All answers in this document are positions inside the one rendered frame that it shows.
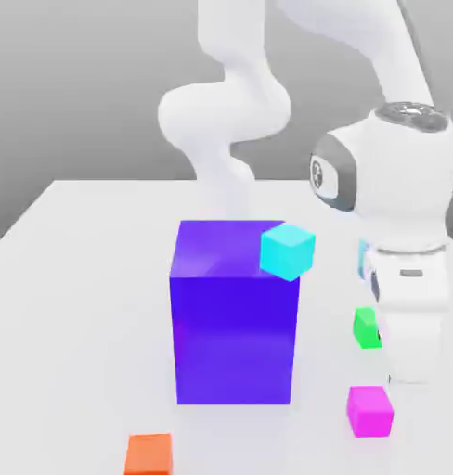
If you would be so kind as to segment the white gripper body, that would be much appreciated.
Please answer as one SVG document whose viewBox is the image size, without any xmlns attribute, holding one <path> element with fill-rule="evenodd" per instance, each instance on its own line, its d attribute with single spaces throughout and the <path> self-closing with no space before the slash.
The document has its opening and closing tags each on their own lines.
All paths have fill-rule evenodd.
<svg viewBox="0 0 453 475">
<path fill-rule="evenodd" d="M 377 307 L 378 330 L 392 382 L 428 384 L 437 372 L 448 308 L 429 311 Z"/>
</svg>

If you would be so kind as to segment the small green cube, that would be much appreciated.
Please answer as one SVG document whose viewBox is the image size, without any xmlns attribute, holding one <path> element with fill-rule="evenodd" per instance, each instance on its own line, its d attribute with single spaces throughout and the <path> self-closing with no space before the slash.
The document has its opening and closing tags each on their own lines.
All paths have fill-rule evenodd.
<svg viewBox="0 0 453 475">
<path fill-rule="evenodd" d="M 357 307 L 354 314 L 353 334 L 361 349 L 379 349 L 382 341 L 375 311 L 371 307 Z"/>
</svg>

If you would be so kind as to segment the small magenta cube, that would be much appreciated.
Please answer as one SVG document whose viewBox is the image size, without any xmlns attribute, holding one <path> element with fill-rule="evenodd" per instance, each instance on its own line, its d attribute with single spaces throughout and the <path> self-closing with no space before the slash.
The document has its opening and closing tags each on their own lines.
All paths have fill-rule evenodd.
<svg viewBox="0 0 453 475">
<path fill-rule="evenodd" d="M 356 438 L 385 438 L 395 411 L 383 386 L 351 386 L 346 414 Z"/>
</svg>

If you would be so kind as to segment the small cyan cube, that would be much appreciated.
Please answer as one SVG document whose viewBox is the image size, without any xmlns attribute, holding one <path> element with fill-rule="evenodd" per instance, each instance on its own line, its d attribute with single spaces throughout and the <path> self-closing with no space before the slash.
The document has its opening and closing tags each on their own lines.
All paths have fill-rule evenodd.
<svg viewBox="0 0 453 475">
<path fill-rule="evenodd" d="M 261 236 L 260 268 L 292 282 L 312 269 L 315 249 L 314 233 L 282 223 Z"/>
</svg>

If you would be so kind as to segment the small orange cube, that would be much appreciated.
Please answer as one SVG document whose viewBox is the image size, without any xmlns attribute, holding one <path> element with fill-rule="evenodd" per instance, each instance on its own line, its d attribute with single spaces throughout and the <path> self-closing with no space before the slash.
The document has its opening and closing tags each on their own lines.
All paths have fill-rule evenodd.
<svg viewBox="0 0 453 475">
<path fill-rule="evenodd" d="M 131 436 L 123 475 L 173 475 L 172 436 Z"/>
</svg>

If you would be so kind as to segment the large purple box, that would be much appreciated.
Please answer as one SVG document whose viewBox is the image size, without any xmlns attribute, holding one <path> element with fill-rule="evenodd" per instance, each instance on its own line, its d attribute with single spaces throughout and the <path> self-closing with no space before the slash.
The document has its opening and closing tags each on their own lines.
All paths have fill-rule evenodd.
<svg viewBox="0 0 453 475">
<path fill-rule="evenodd" d="M 300 282 L 260 267 L 276 221 L 181 221 L 169 275 L 179 404 L 288 404 Z"/>
</svg>

